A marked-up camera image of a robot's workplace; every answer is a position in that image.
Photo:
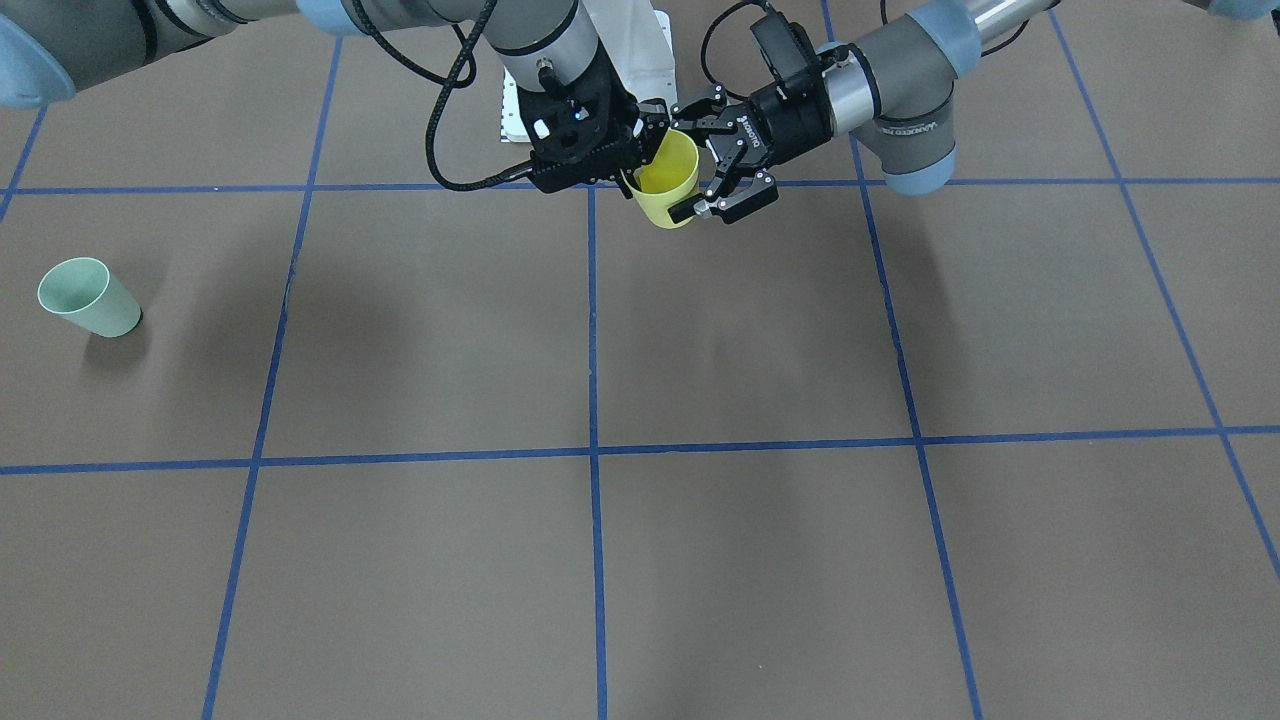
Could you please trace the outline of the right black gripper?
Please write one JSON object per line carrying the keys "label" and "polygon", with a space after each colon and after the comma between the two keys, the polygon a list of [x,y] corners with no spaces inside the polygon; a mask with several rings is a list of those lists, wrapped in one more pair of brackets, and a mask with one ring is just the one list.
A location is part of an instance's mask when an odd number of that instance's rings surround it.
{"label": "right black gripper", "polygon": [[643,151],[658,150],[671,122],[666,99],[637,101],[609,60],[591,61],[554,94],[518,88],[517,100],[532,145],[529,178],[543,193],[618,179],[635,200]]}

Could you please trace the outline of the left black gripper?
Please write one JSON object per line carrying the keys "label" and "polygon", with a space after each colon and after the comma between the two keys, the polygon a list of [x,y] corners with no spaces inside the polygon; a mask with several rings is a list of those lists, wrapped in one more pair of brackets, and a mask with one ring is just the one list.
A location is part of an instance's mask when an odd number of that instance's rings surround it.
{"label": "left black gripper", "polygon": [[776,202],[778,183],[768,170],[829,142],[835,135],[829,95],[820,86],[785,97],[773,85],[739,97],[723,85],[709,85],[687,102],[672,106],[669,128],[694,141],[736,135],[741,128],[745,155],[739,168],[755,172],[726,196],[699,190],[668,209],[673,225],[718,218],[733,224]]}

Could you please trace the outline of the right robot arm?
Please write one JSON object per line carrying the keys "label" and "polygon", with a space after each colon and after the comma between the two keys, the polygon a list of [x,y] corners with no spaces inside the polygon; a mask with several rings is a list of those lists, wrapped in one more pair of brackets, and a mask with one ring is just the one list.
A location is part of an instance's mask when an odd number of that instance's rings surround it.
{"label": "right robot arm", "polygon": [[[454,192],[527,181],[554,193],[631,181],[669,133],[660,97],[637,97],[581,1],[5,1],[3,105],[46,108],[238,29],[302,20],[361,37],[436,87],[424,128],[434,182]],[[515,82],[525,161],[479,179],[448,177],[438,137],[481,50]]]}

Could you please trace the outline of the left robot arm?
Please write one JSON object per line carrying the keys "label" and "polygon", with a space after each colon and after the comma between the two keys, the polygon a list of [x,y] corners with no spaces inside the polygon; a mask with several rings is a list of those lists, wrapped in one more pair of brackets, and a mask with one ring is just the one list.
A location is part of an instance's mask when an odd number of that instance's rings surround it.
{"label": "left robot arm", "polygon": [[845,44],[817,47],[769,3],[751,33],[772,81],[749,95],[719,85],[678,105],[673,127],[708,149],[707,187],[662,210],[682,224],[737,222],[778,196],[773,167],[851,136],[901,195],[931,193],[955,168],[954,91],[984,55],[1011,44],[1051,1],[929,1]]}

